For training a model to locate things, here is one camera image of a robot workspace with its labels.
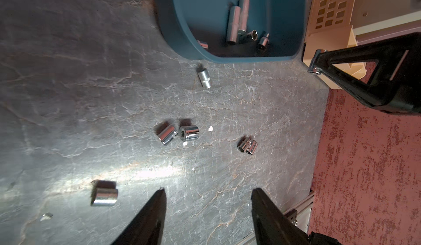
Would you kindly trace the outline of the large chrome socket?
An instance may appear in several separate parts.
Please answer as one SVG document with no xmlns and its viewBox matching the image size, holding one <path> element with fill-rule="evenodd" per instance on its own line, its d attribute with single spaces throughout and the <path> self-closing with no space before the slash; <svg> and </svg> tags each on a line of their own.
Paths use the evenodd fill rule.
<svg viewBox="0 0 421 245">
<path fill-rule="evenodd" d="M 182 141 L 192 141 L 199 138 L 200 130 L 196 125 L 181 126 L 179 136 Z"/>
<path fill-rule="evenodd" d="M 163 123 L 157 130 L 159 141 L 164 145 L 168 145 L 178 135 L 178 130 L 173 124 Z"/>
</svg>

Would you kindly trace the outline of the long chrome socket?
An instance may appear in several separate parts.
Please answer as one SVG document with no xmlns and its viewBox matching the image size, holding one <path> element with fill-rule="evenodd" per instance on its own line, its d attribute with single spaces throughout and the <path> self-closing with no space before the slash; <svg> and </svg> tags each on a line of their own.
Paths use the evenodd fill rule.
<svg viewBox="0 0 421 245">
<path fill-rule="evenodd" d="M 239 35 L 244 35 L 247 33 L 247 21 L 250 7 L 250 0 L 239 0 L 239 7 L 241 8 L 240 12 L 240 21 L 239 21 Z"/>
<path fill-rule="evenodd" d="M 234 45 L 237 43 L 241 8 L 232 6 L 229 12 L 226 43 Z"/>
</svg>

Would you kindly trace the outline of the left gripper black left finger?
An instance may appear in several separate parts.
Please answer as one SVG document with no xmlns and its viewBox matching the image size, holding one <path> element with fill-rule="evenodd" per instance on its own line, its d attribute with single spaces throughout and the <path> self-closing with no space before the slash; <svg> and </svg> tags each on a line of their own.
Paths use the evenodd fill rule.
<svg viewBox="0 0 421 245">
<path fill-rule="evenodd" d="M 164 188 L 156 191 L 112 245 L 160 245 L 167 209 Z"/>
</svg>

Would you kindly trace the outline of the chrome socket box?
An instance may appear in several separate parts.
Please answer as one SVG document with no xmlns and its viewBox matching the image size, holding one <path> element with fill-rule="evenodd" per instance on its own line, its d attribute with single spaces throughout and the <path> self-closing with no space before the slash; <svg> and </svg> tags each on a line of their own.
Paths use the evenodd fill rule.
<svg viewBox="0 0 421 245">
<path fill-rule="evenodd" d="M 197 41 L 197 42 L 199 43 L 199 45 L 202 48 L 204 48 L 204 49 L 208 49 L 209 48 L 209 46 L 208 46 L 208 44 L 206 42 L 202 42 L 202 41 Z"/>
</svg>

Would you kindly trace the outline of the hex chrome socket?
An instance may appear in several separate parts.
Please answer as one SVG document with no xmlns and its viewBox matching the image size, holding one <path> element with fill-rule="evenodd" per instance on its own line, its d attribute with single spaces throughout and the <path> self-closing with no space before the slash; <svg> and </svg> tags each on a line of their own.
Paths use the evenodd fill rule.
<svg viewBox="0 0 421 245">
<path fill-rule="evenodd" d="M 258 32 L 256 30 L 252 30 L 244 35 L 244 40 L 246 42 L 255 42 L 258 39 Z"/>
</svg>

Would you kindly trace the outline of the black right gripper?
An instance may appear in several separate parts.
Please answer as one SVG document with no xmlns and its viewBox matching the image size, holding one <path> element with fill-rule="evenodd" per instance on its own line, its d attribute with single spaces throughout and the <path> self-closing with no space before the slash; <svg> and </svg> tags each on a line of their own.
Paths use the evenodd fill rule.
<svg viewBox="0 0 421 245">
<path fill-rule="evenodd" d="M 338 64 L 375 62 L 368 82 Z M 340 50 L 319 49 L 309 73 L 324 75 L 363 105 L 387 114 L 421 113 L 421 34 L 414 32 Z"/>
</svg>

